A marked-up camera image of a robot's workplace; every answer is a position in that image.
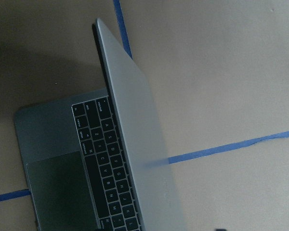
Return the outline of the grey laptop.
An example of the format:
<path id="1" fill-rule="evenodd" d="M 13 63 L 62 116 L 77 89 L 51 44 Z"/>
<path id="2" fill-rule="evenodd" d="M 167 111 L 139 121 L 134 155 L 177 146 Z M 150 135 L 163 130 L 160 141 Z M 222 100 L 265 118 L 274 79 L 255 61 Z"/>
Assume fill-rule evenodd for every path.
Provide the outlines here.
<path id="1" fill-rule="evenodd" d="M 14 115 L 37 228 L 184 231 L 147 78 L 101 19 L 92 30 L 106 87 Z"/>

